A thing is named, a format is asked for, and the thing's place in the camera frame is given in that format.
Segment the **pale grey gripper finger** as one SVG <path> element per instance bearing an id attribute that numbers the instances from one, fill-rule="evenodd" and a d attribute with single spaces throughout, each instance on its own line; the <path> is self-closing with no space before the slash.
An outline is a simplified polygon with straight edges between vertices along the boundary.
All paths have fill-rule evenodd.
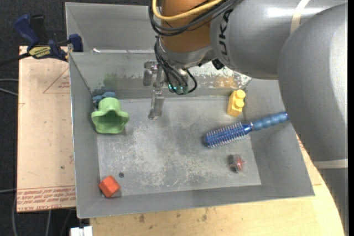
<path id="1" fill-rule="evenodd" d="M 164 96 L 162 90 L 154 91 L 154 102 L 153 102 L 153 112 L 155 117 L 160 117 L 162 115 L 164 104 Z"/>
<path id="2" fill-rule="evenodd" d="M 156 105 L 157 105 L 156 100 L 157 100 L 156 96 L 153 96 L 152 97 L 152 101 L 151 101 L 151 105 L 150 105 L 150 112 L 149 112 L 149 115 L 148 115 L 148 118 L 150 120 L 154 120 L 158 116 L 157 115 L 157 111 L 156 111 Z"/>

